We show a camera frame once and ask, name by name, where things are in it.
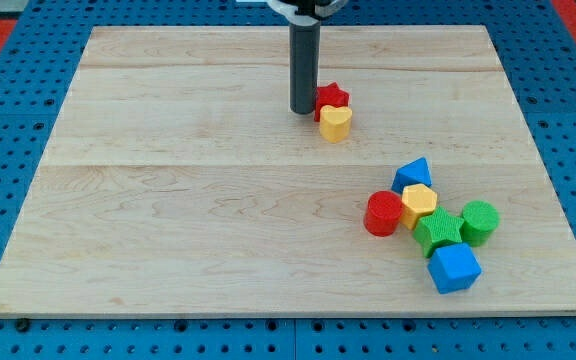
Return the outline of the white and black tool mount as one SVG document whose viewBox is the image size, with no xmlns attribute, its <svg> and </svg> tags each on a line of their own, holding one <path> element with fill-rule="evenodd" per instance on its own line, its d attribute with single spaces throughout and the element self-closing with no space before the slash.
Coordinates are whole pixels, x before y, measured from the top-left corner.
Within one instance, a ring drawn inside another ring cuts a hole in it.
<svg viewBox="0 0 576 360">
<path fill-rule="evenodd" d="M 294 25 L 315 25 L 344 7 L 344 0 L 267 0 L 266 3 Z"/>
</svg>

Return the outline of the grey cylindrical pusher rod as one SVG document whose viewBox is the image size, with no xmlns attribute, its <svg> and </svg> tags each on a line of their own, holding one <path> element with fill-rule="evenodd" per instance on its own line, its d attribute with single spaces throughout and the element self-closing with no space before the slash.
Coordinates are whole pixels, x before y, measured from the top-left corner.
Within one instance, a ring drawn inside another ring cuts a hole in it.
<svg viewBox="0 0 576 360">
<path fill-rule="evenodd" d="M 320 23 L 289 25 L 290 109 L 307 115 L 315 110 L 319 69 Z"/>
</svg>

